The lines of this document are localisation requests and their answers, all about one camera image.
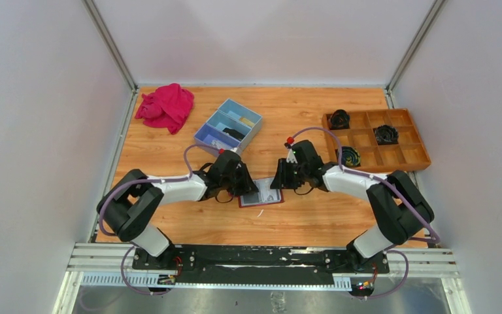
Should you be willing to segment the silver VIP card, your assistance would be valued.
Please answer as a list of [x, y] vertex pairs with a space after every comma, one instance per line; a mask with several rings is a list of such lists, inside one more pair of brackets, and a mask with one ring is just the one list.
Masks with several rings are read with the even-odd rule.
[[272, 189], [271, 184], [274, 181], [273, 177], [258, 179], [256, 186], [259, 188], [259, 204], [282, 203], [283, 195], [281, 190]]

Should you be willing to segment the red leather card holder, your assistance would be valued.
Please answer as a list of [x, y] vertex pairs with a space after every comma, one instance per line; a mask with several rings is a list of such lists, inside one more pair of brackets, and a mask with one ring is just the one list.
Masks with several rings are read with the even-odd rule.
[[251, 192], [238, 197], [239, 207], [255, 207], [273, 205], [284, 202], [284, 197], [280, 189], [271, 189], [270, 186], [274, 177], [253, 179], [253, 183], [258, 188], [257, 192]]

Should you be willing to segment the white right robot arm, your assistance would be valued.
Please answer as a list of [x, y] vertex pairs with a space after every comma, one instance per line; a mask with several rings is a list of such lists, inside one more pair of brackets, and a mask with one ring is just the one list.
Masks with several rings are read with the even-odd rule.
[[285, 147], [288, 155], [278, 161], [272, 189], [294, 190], [307, 183], [312, 189], [369, 202], [375, 225], [346, 246], [348, 259], [367, 260], [431, 228], [434, 212], [404, 171], [384, 175], [323, 162], [309, 140], [289, 137]]

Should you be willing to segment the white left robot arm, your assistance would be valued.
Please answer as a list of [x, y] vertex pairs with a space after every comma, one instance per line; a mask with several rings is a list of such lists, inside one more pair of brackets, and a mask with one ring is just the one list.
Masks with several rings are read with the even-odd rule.
[[155, 177], [132, 169], [104, 196], [96, 207], [99, 227], [110, 228], [120, 241], [130, 242], [148, 255], [159, 257], [173, 247], [172, 241], [151, 220], [156, 209], [182, 201], [217, 198], [258, 192], [246, 164], [231, 150], [223, 150], [213, 163], [185, 176]]

